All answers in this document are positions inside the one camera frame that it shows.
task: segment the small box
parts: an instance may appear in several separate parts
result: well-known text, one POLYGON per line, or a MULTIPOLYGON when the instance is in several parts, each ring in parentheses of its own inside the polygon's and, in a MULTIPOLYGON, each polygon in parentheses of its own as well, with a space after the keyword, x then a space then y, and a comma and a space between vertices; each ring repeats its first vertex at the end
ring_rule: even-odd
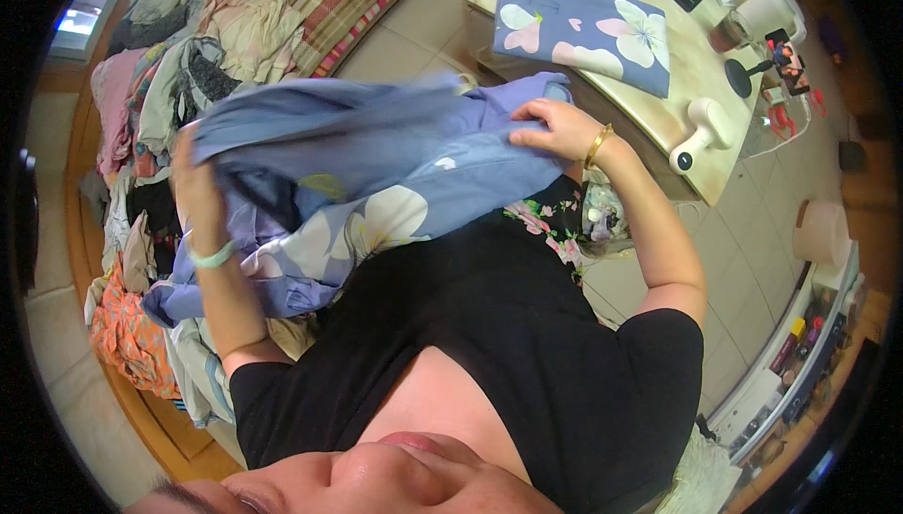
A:
POLYGON ((765 100, 772 106, 786 101, 784 91, 781 91, 780 87, 766 89, 765 91, 762 91, 762 96, 765 97, 765 100))

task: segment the white flower print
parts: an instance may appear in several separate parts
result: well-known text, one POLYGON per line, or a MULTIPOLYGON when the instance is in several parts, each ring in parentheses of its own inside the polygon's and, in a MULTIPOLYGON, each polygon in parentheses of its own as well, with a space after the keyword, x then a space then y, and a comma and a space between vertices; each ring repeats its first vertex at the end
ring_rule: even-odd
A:
POLYGON ((455 161, 451 158, 442 158, 433 165, 436 167, 441 167, 446 171, 455 169, 458 166, 458 164, 456 164, 455 161))
POLYGON ((352 254, 363 257, 409 241, 429 239, 412 236, 426 219, 428 208, 426 199, 401 185, 370 195, 364 215, 352 214, 345 224, 346 233, 340 232, 336 238, 333 258, 348 260, 352 254))
POLYGON ((322 280, 326 272, 332 241, 330 223, 322 211, 311 216, 297 233, 275 240, 306 277, 316 280, 322 280))
POLYGON ((583 46, 571 46, 559 42, 552 48, 552 61, 560 65, 570 65, 620 79, 624 76, 624 65, 608 50, 588 50, 583 46))
POLYGON ((528 54, 539 50, 539 23, 543 21, 539 13, 531 15, 518 5, 508 4, 499 11, 499 18, 505 26, 514 30, 505 36, 506 50, 517 46, 524 48, 528 54))
POLYGON ((626 59, 643 67, 652 67, 658 60, 665 71, 671 72, 665 17, 655 13, 647 16, 640 7, 626 0, 616 0, 615 8, 623 20, 600 20, 596 27, 618 39, 618 51, 626 59))

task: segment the plaid mattress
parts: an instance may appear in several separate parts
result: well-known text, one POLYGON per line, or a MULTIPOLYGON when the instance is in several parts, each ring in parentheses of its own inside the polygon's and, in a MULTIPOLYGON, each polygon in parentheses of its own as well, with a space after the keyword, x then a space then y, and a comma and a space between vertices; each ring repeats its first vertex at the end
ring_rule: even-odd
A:
POLYGON ((393 0, 290 0, 304 15, 292 59, 299 77, 325 77, 380 10, 393 0))

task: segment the window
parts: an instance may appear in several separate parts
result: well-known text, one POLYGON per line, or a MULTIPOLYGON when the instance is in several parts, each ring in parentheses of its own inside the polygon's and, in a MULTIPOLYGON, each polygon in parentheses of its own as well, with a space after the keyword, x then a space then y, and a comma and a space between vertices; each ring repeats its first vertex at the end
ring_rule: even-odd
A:
POLYGON ((90 57, 96 27, 106 21, 104 10, 116 0, 72 0, 66 13, 57 24, 51 56, 86 62, 90 57))

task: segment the glass of tea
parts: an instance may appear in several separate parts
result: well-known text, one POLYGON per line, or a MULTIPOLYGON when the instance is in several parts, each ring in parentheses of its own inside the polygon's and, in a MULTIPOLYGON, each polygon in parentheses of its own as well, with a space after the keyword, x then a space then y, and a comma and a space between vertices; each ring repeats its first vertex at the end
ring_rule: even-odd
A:
POLYGON ((749 21, 736 10, 732 10, 709 33, 709 44, 719 54, 728 52, 752 42, 749 21))

